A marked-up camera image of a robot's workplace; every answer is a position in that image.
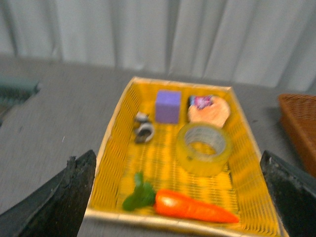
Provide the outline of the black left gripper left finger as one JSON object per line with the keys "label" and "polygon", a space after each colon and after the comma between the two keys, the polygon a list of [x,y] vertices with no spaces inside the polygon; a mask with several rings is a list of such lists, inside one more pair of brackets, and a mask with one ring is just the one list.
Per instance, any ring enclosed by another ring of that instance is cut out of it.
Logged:
{"label": "black left gripper left finger", "polygon": [[0,216],[2,237],[75,237],[95,178],[96,154],[70,157],[58,174]]}

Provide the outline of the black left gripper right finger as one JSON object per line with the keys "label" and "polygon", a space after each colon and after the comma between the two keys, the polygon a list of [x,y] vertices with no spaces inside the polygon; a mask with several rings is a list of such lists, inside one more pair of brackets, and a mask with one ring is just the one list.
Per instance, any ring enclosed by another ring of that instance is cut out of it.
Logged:
{"label": "black left gripper right finger", "polygon": [[316,235],[316,179],[265,150],[261,170],[282,225],[290,237]]}

